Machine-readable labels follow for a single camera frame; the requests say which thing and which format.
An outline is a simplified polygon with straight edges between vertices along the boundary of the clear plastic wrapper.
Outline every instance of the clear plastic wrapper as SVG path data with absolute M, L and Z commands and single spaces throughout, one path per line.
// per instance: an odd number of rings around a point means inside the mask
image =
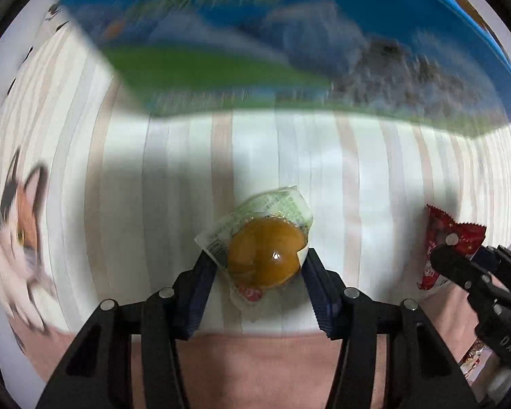
M 308 252 L 312 212 L 295 186 L 255 195 L 200 233 L 196 243 L 227 276 L 232 302 L 249 318 L 269 305 Z

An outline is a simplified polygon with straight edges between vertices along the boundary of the red candy wrapper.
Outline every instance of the red candy wrapper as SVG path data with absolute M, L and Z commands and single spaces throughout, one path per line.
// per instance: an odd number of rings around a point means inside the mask
M 426 228 L 426 258 L 424 275 L 418 288 L 429 291 L 435 286 L 439 273 L 432 268 L 429 255 L 434 248 L 447 244 L 464 257 L 472 257 L 483 244 L 486 226 L 472 223 L 456 223 L 450 215 L 441 209 L 427 205 L 429 210 L 428 227 Z

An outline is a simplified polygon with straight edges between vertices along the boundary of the blue gripper pad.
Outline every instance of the blue gripper pad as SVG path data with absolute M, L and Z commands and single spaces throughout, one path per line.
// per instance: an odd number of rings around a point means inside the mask
M 178 275 L 173 286 L 177 297 L 173 317 L 175 338 L 187 340 L 199 328 L 216 269 L 214 261 L 201 251 L 193 269 Z
M 301 274 L 319 328 L 332 340 L 341 338 L 339 334 L 339 320 L 343 311 L 341 294 L 345 288 L 341 278 L 335 272 L 324 268 L 313 248 L 308 250 Z

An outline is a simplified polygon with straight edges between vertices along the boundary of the cat illustration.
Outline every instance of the cat illustration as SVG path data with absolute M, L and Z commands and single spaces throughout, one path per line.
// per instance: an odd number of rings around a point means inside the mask
M 0 301 L 8 316 L 17 313 L 28 327 L 45 332 L 31 289 L 38 285 L 57 297 L 55 284 L 38 256 L 36 214 L 46 170 L 43 165 L 34 166 L 21 183 L 16 176 L 18 160 L 19 149 L 11 160 L 0 201 Z

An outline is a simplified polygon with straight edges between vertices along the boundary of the packaged snack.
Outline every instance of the packaged snack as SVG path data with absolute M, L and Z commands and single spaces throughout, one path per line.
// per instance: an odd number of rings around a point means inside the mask
M 430 253 L 437 246 L 447 244 L 464 257 L 471 258 L 483 244 L 486 226 L 473 223 L 456 223 L 450 215 L 441 209 L 427 205 L 429 211 L 428 227 L 425 234 L 426 259 L 422 282 L 418 288 L 429 291 L 434 286 L 440 286 L 448 280 L 439 278 L 439 273 L 432 268 Z
M 269 289 L 305 261 L 312 221 L 300 192 L 288 187 L 249 198 L 195 241 L 226 273 L 232 302 L 257 319 Z
M 278 286 L 299 270 L 297 253 L 306 245 L 305 234 L 286 219 L 254 218 L 231 238 L 227 271 L 239 286 Z

